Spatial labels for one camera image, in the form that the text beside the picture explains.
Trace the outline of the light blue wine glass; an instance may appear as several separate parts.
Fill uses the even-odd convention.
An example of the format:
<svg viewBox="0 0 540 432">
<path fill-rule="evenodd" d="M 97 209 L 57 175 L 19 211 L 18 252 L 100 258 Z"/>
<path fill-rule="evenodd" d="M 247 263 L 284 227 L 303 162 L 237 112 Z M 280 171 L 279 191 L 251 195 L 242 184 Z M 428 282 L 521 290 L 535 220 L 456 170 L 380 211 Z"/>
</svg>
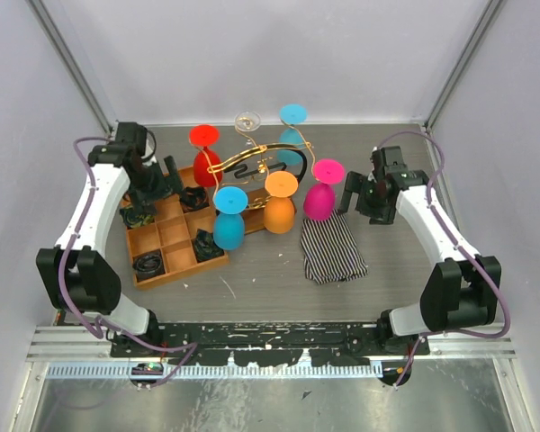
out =
<svg viewBox="0 0 540 432">
<path fill-rule="evenodd" d="M 297 103 L 291 103 L 280 109 L 279 117 L 286 124 L 298 125 L 307 119 L 307 111 L 303 106 Z M 287 127 L 280 135 L 279 142 L 299 145 L 303 144 L 303 138 L 298 131 Z M 279 162 L 285 163 L 289 167 L 299 165 L 302 162 L 302 156 L 289 149 L 279 149 L 277 151 L 277 158 Z"/>
</svg>

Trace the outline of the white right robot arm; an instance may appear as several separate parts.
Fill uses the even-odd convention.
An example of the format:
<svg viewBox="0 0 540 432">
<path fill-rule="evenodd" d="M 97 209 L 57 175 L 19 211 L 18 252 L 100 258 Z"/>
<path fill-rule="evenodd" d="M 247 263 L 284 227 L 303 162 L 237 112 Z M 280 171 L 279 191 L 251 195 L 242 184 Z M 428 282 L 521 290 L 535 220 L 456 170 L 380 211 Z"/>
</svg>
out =
<svg viewBox="0 0 540 432">
<path fill-rule="evenodd" d="M 400 215 L 427 254 L 432 271 L 420 299 L 410 306 L 385 310 L 376 322 L 378 347 L 398 354 L 427 333 L 461 331 L 490 325 L 501 305 L 501 264 L 473 247 L 449 219 L 436 197 L 432 179 L 411 170 L 397 146 L 375 148 L 372 171 L 346 176 L 339 212 L 356 200 L 356 210 L 372 224 L 391 225 Z"/>
</svg>

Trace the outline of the clear wine glass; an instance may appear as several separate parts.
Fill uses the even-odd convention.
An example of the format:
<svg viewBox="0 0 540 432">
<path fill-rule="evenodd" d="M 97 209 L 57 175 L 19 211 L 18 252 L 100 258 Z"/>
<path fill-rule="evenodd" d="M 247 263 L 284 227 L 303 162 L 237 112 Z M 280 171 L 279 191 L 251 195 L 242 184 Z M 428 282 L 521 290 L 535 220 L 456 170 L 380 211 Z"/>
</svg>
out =
<svg viewBox="0 0 540 432">
<path fill-rule="evenodd" d="M 243 111 L 240 112 L 234 120 L 234 129 L 236 133 L 244 137 L 247 144 L 256 147 L 257 143 L 252 137 L 252 133 L 261 125 L 261 117 L 257 112 Z"/>
</svg>

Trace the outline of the striped cloth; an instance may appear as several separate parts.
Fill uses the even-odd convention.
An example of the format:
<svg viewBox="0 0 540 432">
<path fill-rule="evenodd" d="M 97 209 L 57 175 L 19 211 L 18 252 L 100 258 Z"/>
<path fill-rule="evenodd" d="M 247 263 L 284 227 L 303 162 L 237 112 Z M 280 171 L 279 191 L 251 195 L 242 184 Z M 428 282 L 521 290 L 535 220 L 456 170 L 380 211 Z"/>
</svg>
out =
<svg viewBox="0 0 540 432">
<path fill-rule="evenodd" d="M 305 277 L 315 284 L 349 282 L 368 275 L 346 218 L 334 211 L 327 220 L 305 219 L 301 225 Z"/>
</svg>

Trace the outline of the orange wine glass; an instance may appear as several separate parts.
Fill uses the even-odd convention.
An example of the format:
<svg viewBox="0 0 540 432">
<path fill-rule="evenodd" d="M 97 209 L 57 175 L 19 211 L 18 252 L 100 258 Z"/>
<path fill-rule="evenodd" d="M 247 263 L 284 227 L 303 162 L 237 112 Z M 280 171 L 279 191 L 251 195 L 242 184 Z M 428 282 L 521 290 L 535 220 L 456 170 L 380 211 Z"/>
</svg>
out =
<svg viewBox="0 0 540 432">
<path fill-rule="evenodd" d="M 287 171 L 276 171 L 265 180 L 269 195 L 264 209 L 264 226 L 274 234 L 288 232 L 294 224 L 295 209 L 291 197 L 298 189 L 296 177 Z"/>
</svg>

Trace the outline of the wooden compartment tray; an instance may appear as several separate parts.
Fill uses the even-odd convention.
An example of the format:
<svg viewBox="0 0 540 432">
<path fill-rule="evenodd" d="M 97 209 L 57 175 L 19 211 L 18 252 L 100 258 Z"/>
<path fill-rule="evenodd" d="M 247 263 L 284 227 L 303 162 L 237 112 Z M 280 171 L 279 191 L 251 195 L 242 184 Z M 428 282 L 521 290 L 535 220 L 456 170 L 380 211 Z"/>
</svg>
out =
<svg viewBox="0 0 540 432">
<path fill-rule="evenodd" d="M 202 231 L 212 232 L 216 218 L 210 193 L 206 194 L 205 205 L 200 210 L 186 209 L 177 194 L 156 202 L 156 208 L 157 214 L 153 221 L 125 230 L 131 262 L 152 252 L 162 258 L 160 271 L 153 277 L 142 276 L 136 270 L 131 271 L 137 289 L 149 290 L 230 263 L 228 253 L 202 262 L 195 254 L 194 241 L 197 234 Z"/>
</svg>

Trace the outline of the gold wire wine glass rack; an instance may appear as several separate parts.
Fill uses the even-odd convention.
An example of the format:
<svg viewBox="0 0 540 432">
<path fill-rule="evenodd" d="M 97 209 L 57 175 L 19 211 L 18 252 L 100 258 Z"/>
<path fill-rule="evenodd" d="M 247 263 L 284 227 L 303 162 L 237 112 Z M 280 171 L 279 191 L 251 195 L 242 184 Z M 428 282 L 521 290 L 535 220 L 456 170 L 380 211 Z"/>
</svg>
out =
<svg viewBox="0 0 540 432">
<path fill-rule="evenodd" d="M 313 151 L 312 144 L 305 138 L 297 125 L 286 124 L 282 122 L 285 128 L 290 127 L 298 131 L 303 138 L 303 144 L 291 145 L 280 143 L 279 140 L 275 143 L 259 144 L 253 147 L 247 144 L 247 149 L 238 154 L 221 161 L 220 164 L 214 166 L 213 173 L 222 172 L 222 177 L 226 173 L 233 174 L 236 179 L 235 185 L 248 185 L 253 182 L 262 183 L 270 174 L 277 170 L 286 170 L 288 167 L 285 163 L 279 162 L 277 151 L 279 149 L 289 149 L 297 152 L 302 157 L 301 170 L 296 179 L 300 182 L 307 171 L 313 171 L 316 164 L 316 156 Z M 216 185 L 216 189 L 220 189 L 224 183 L 220 180 Z"/>
</svg>

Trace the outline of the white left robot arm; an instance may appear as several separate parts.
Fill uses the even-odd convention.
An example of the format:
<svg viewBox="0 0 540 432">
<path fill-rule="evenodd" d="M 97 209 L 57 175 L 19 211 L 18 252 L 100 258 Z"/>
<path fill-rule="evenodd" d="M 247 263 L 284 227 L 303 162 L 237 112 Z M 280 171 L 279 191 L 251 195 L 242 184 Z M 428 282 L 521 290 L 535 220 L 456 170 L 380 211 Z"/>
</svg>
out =
<svg viewBox="0 0 540 432">
<path fill-rule="evenodd" d="M 152 131 L 133 122 L 118 123 L 110 137 L 92 137 L 88 154 L 73 148 L 85 168 L 85 186 L 76 209 L 54 247 L 42 248 L 36 265 L 52 306 L 75 315 L 96 338 L 106 330 L 130 340 L 141 356 L 174 353 L 166 347 L 156 314 L 122 292 L 118 274 L 105 259 L 106 243 L 122 199 L 137 215 L 154 215 L 156 203 L 184 190 L 172 157 L 159 164 Z"/>
</svg>

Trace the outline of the magenta wine glass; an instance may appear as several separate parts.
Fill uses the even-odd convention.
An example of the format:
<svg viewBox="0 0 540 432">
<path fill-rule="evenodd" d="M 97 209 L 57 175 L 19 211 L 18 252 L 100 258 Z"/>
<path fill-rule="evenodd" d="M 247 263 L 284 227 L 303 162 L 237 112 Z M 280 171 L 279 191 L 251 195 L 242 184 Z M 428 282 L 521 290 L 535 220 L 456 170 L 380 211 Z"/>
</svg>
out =
<svg viewBox="0 0 540 432">
<path fill-rule="evenodd" d="M 336 201 L 334 186 L 345 179 L 346 171 L 335 159 L 323 158 L 315 164 L 313 175 L 317 183 L 307 192 L 303 210 L 310 220 L 325 221 L 334 211 Z"/>
</svg>

